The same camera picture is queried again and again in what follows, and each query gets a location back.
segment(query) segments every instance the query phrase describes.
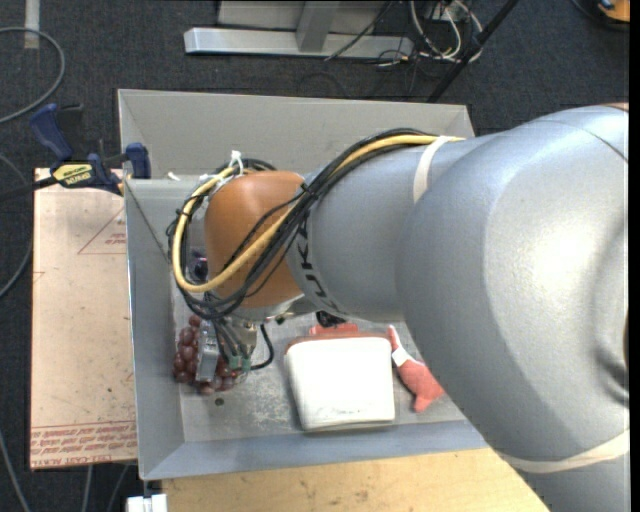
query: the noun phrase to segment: yellow clamp label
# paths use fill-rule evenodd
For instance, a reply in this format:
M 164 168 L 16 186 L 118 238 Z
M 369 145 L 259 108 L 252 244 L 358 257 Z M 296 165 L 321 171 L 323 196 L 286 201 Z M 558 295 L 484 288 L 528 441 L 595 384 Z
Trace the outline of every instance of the yellow clamp label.
M 91 166 L 87 164 L 65 164 L 53 171 L 53 177 L 63 185 L 73 186 L 90 180 L 93 176 Z

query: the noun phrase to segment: dark gray carpet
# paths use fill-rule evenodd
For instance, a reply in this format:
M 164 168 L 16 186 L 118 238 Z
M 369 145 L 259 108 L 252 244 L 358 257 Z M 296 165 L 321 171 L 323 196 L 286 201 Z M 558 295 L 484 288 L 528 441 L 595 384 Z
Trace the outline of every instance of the dark gray carpet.
M 183 33 L 192 26 L 213 24 L 215 2 L 41 1 L 41 28 L 60 43 L 67 58 L 62 86 L 49 101 L 83 103 L 87 138 L 104 138 L 108 154 L 119 147 L 118 88 L 421 102 L 445 71 L 442 65 L 425 63 L 413 80 L 413 68 L 381 72 L 371 64 L 340 59 L 186 56 Z M 502 3 L 475 0 L 473 6 L 486 23 Z M 404 27 L 406 2 L 402 4 L 381 26 Z M 23 2 L 0 0 L 0 28 L 23 23 Z M 21 37 L 0 34 L 0 117 L 36 99 L 57 73 L 51 46 L 42 42 L 40 51 L 24 50 Z M 482 135 L 573 106 L 628 99 L 628 32 L 597 26 L 570 0 L 526 0 L 441 102 L 467 105 L 476 133 Z M 33 167 L 53 162 L 33 139 L 27 119 L 25 115 L 0 125 L 0 153 L 24 176 Z M 0 193 L 19 185 L 1 162 L 0 176 Z M 31 225 L 29 198 L 0 204 L 0 287 L 27 247 Z M 30 271 L 29 266 L 0 299 L 0 428 L 33 510 L 77 511 L 85 469 L 37 473 L 28 469 Z M 120 469 L 96 466 L 89 510 L 104 512 Z M 135 471 L 130 471 L 122 496 L 141 490 Z M 0 464 L 0 511 L 5 510 L 19 510 L 19 503 Z

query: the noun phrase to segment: pink object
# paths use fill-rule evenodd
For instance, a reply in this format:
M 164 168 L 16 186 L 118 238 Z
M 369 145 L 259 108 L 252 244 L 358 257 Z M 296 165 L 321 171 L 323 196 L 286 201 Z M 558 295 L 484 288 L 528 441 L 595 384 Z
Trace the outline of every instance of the pink object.
M 413 410 L 422 412 L 431 402 L 444 394 L 444 389 L 438 384 L 427 365 L 416 361 L 404 349 L 393 325 L 387 327 L 387 336 L 391 342 L 391 357 L 398 368 L 400 379 L 416 395 Z

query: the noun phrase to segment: blue clamp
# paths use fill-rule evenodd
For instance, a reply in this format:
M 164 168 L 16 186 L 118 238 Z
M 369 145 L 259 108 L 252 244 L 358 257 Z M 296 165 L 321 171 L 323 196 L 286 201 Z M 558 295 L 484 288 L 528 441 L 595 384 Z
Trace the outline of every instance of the blue clamp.
M 83 162 L 71 161 L 74 150 L 60 129 L 57 113 L 57 105 L 51 103 L 38 110 L 29 120 L 38 142 L 56 155 L 56 163 L 50 169 L 54 182 L 66 188 L 92 187 L 121 195 L 122 181 L 111 172 L 110 164 L 127 160 L 132 164 L 134 178 L 151 178 L 147 150 L 138 142 L 129 144 L 124 154 L 104 161 L 97 153 L 90 153 Z

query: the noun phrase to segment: cardboard sheet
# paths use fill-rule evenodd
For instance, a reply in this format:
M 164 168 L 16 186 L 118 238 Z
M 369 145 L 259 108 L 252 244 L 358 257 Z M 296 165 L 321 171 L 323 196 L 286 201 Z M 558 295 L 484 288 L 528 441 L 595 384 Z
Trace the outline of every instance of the cardboard sheet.
M 124 199 L 52 186 L 34 210 L 30 467 L 135 459 Z

